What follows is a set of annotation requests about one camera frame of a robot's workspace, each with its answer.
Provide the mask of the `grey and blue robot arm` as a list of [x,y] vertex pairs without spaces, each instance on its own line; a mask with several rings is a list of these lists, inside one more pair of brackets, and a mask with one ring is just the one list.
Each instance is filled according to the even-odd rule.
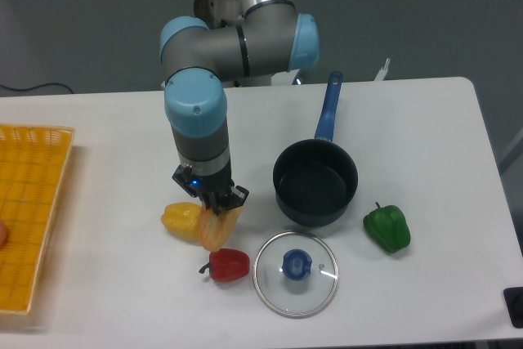
[[173,180],[206,208],[241,207],[232,179],[225,82],[306,69],[320,57],[314,18],[293,0],[231,0],[179,16],[162,29],[164,108],[180,163]]

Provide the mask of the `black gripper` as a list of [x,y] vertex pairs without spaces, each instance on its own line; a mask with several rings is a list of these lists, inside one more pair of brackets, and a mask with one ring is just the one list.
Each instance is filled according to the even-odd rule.
[[180,164],[173,173],[172,179],[188,195],[200,199],[205,211],[218,216],[233,208],[242,207],[249,195],[246,188],[235,185],[230,164],[218,172],[205,176],[197,175],[190,165],[183,167]]

